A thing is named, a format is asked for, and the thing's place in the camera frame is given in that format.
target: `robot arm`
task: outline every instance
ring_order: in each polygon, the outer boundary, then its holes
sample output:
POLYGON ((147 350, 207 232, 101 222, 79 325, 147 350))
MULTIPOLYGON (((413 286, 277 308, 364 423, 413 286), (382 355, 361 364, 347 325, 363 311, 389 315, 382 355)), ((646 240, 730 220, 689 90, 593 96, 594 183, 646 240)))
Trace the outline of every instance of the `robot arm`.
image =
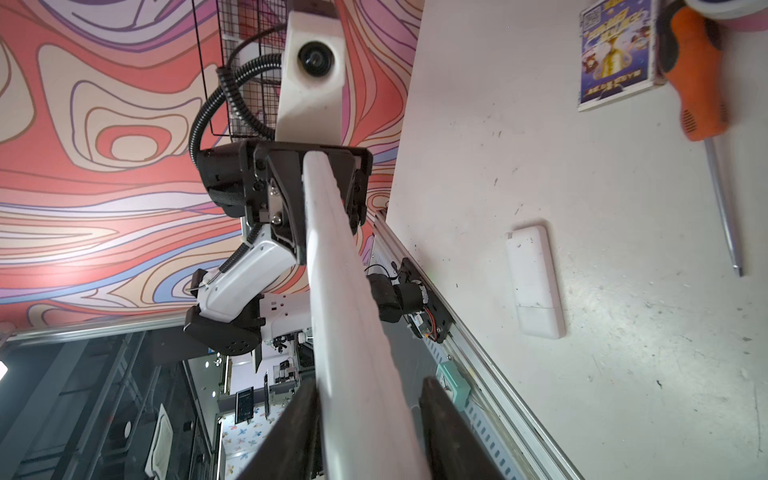
MULTIPOLYGON (((366 219, 372 155, 364 148, 338 146, 346 77, 341 23, 331 3, 296 2, 295 8, 289 16, 282 57, 274 131, 278 141, 249 138, 205 151, 194 151, 195 144, 190 143, 211 199, 231 217, 245 217, 250 228, 243 244, 218 270, 198 270, 193 275, 197 304, 187 311, 184 328, 210 348, 231 356, 251 350, 260 353, 262 341, 311 326, 307 294, 263 293, 291 267, 306 265, 303 175, 309 152, 327 156, 351 233, 366 219)), ((270 61, 257 59, 248 64, 262 68, 271 65, 270 61)), ((220 69, 222 88, 228 84, 227 77, 222 77, 224 69, 220 69)), ((244 82, 239 72, 234 84, 244 82)), ((233 95, 238 94, 234 88, 218 97, 214 92, 211 99, 219 98, 221 105, 226 97, 231 105, 237 103, 233 95)), ((211 99, 201 109, 190 138, 199 138, 200 126, 207 125, 217 108, 211 99)))

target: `pink wavy pattern wall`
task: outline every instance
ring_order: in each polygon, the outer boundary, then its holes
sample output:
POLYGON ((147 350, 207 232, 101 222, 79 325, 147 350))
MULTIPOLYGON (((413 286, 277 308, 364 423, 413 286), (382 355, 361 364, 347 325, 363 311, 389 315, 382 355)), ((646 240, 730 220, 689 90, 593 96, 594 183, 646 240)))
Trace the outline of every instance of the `pink wavy pattern wall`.
MULTIPOLYGON (((2 321, 178 310, 192 300, 192 272, 239 244, 239 222, 210 202, 186 151, 203 75, 216 84, 220 61, 215 0, 195 5, 0 3, 2 321)), ((349 49, 345 143, 374 153, 370 213, 389 199, 422 5, 337 2, 349 49)), ((226 127, 223 111, 214 123, 226 127)), ((364 257, 371 235, 368 223, 356 238, 364 257)), ((270 288, 306 289, 303 268, 270 288)))

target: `black cable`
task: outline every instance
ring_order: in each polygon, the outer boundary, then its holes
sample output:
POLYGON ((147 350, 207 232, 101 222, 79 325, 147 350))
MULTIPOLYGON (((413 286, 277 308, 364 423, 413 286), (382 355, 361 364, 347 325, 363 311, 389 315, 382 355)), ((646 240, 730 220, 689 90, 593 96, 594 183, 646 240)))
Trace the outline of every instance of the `black cable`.
MULTIPOLYGON (((281 55, 279 53, 273 53, 262 55, 259 58, 254 58, 253 60, 248 61, 234 72, 235 84, 238 87, 241 87, 256 75, 262 74, 265 71, 280 68, 280 59, 281 55)), ((205 127, 208 125, 211 118, 214 117, 214 114, 221 105, 224 104, 224 99, 225 97, 224 93, 221 91, 221 87, 214 90, 203 106, 200 107, 200 111, 197 112, 197 116, 195 117, 194 122, 192 122, 189 151, 190 157, 192 157, 192 163, 195 167, 197 166, 197 154, 200 153, 200 142, 203 139, 205 127)))
POLYGON ((373 267, 373 266, 380 266, 380 267, 382 267, 384 269, 384 271, 386 272, 386 277, 389 278, 390 280, 395 280, 397 278, 397 276, 389 276, 389 270, 387 270, 386 267, 383 266, 381 263, 374 263, 372 265, 368 265, 363 272, 367 272, 368 269, 373 267))
POLYGON ((259 41, 269 34, 283 30, 285 27, 286 24, 276 25, 267 30, 260 31, 254 36, 242 41, 234 50, 232 50, 232 53, 230 53, 230 57, 227 59, 227 64, 216 70, 221 90, 224 92, 224 96, 227 98, 227 103, 230 105, 232 112, 247 125, 248 128, 256 133, 258 137, 261 137, 264 140, 274 140, 275 130, 263 124, 256 118, 256 115, 253 114, 250 108, 248 108, 248 104, 245 103, 243 94, 240 93, 240 89, 235 82, 235 77, 232 75, 232 64, 234 63, 235 58, 237 58, 237 54, 240 53, 243 48, 255 41, 259 41))
MULTIPOLYGON (((265 71, 275 70, 280 68, 281 55, 269 54, 262 55, 259 58, 254 58, 248 61, 245 65, 238 68, 234 73, 234 81, 237 87, 244 85, 251 78, 264 73, 265 71)), ((200 142, 203 140, 203 133, 208 125, 208 122, 214 117, 214 114, 223 105, 225 95, 221 90, 221 87, 214 90, 214 92, 208 97, 200 111, 197 112, 197 116, 192 122, 192 128, 190 129, 189 140, 189 152, 192 163, 197 167, 197 155, 200 153, 200 142)), ((269 128, 274 137, 274 130, 269 128)), ((220 191, 220 190, 208 190, 210 199, 218 204, 226 205, 244 205, 245 195, 242 191, 220 191)))
POLYGON ((232 64, 235 61, 235 58, 237 57, 237 54, 239 54, 246 46, 254 43, 255 41, 259 41, 262 38, 266 37, 269 34, 273 34, 276 31, 282 31, 286 29, 286 24, 281 23, 280 25, 275 25, 272 28, 268 28, 267 30, 260 31, 259 33, 255 34, 252 37, 246 38, 243 40, 238 46, 235 47, 234 50, 232 50, 232 53, 230 53, 229 58, 227 59, 227 68, 231 69, 232 64))
POLYGON ((248 125, 258 137, 261 137, 263 140, 274 140, 275 130, 261 123, 250 108, 248 108, 248 104, 245 103, 245 98, 243 98, 243 94, 240 93, 240 89, 237 86, 237 82, 235 81, 235 77, 232 75, 230 68, 217 68, 216 75, 219 77, 221 91, 224 92, 224 97, 227 99, 227 103, 230 105, 232 113, 234 113, 244 124, 248 125))
POLYGON ((243 258, 243 255, 246 254, 248 250, 250 250, 253 247, 253 242, 256 241, 256 237, 259 235, 259 230, 254 228, 250 231, 248 236, 246 237, 246 242, 242 242, 240 246, 235 250, 232 255, 230 255, 229 258, 227 258, 224 263, 221 264, 219 267, 219 272, 224 273, 230 268, 234 266, 235 263, 237 263, 238 260, 243 258))

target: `wire mesh basket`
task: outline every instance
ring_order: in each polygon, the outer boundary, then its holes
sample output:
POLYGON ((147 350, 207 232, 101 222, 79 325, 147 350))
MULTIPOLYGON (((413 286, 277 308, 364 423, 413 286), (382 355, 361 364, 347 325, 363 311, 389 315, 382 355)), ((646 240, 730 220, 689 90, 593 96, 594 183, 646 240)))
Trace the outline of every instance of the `wire mesh basket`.
MULTIPOLYGON (((217 19, 219 22, 221 61, 224 63, 232 50, 243 40, 261 31, 283 24, 287 21, 286 0, 217 0, 217 19)), ((285 31, 278 31, 246 46, 237 56, 233 68, 241 66, 252 58, 271 53, 283 53, 285 49, 285 31)), ((202 56, 200 68, 203 69, 202 56)), ((206 97, 211 93, 204 82, 206 97)), ((280 70, 264 72, 248 81, 240 88, 248 108, 267 127, 275 128, 277 123, 277 102, 280 98, 280 70)), ((228 106, 229 119, 226 131, 215 131, 210 124, 210 131, 219 137, 248 138, 256 135, 248 126, 234 115, 228 106)))

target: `black corrugated cable conduit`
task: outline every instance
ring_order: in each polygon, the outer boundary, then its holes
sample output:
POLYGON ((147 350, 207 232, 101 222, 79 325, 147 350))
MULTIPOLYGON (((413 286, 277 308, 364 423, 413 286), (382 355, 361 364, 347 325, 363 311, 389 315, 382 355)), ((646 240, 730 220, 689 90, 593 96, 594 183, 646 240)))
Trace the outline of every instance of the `black corrugated cable conduit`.
POLYGON ((235 250, 232 253, 232 255, 230 255, 230 257, 226 259, 224 263, 221 264, 221 266, 219 267, 219 272, 221 273, 226 272, 227 270, 232 268, 232 266, 235 263, 237 263, 238 260, 243 258, 243 255, 245 255, 245 253, 251 249, 251 247, 253 246, 253 242, 256 241, 256 237, 258 236, 259 236, 259 230, 256 228, 252 229, 248 234, 248 236, 246 237, 246 241, 241 243, 240 246, 237 248, 237 250, 235 250))
POLYGON ((216 75, 219 77, 221 91, 224 93, 224 97, 227 99, 227 103, 230 105, 232 113, 248 125, 257 136, 264 140, 273 140, 275 138, 275 130, 261 123, 250 108, 248 108, 230 68, 227 66, 217 68, 216 75))
MULTIPOLYGON (((234 76, 230 75, 229 78, 231 79, 233 77, 233 83, 232 85, 231 81, 222 81, 222 85, 227 86, 228 91, 236 91, 237 95, 240 97, 240 100, 243 99, 243 96, 240 94, 240 91, 238 90, 239 87, 243 86, 247 81, 249 81, 251 78, 264 73, 265 71, 269 70, 275 70, 280 68, 281 66, 281 54, 275 53, 275 54, 268 54, 268 55, 262 55, 259 58, 254 58, 251 61, 248 61, 246 64, 239 67, 235 72, 234 76)), ((221 86, 214 90, 214 92, 208 97, 208 99, 205 101, 203 106, 200 108, 200 111, 197 112, 197 116, 194 119, 194 122, 192 123, 192 128, 190 129, 190 141, 189 141, 189 152, 190 152, 190 158, 192 159, 192 163, 195 167, 197 167, 197 155, 200 153, 200 142, 203 139, 203 132, 205 132, 205 127, 208 125, 210 120, 214 117, 214 114, 216 114, 216 111, 221 108, 221 105, 224 104, 225 100, 227 99, 227 96, 225 95, 224 91, 222 90, 221 86)), ((257 127, 256 132, 265 140, 272 140, 275 137, 275 130, 272 128, 267 127, 266 125, 262 124, 253 116, 253 113, 250 112, 250 110, 245 105, 245 101, 242 101, 242 104, 240 105, 236 98, 234 98, 234 101, 239 105, 238 108, 240 111, 245 111, 248 114, 250 114, 251 117, 253 117, 253 120, 258 122, 257 125, 260 125, 260 127, 257 127)), ((227 204, 227 205, 243 205, 245 203, 245 196, 243 195, 243 192, 226 192, 226 191, 219 191, 214 189, 209 189, 208 194, 210 195, 211 200, 214 202, 220 203, 220 204, 227 204)))

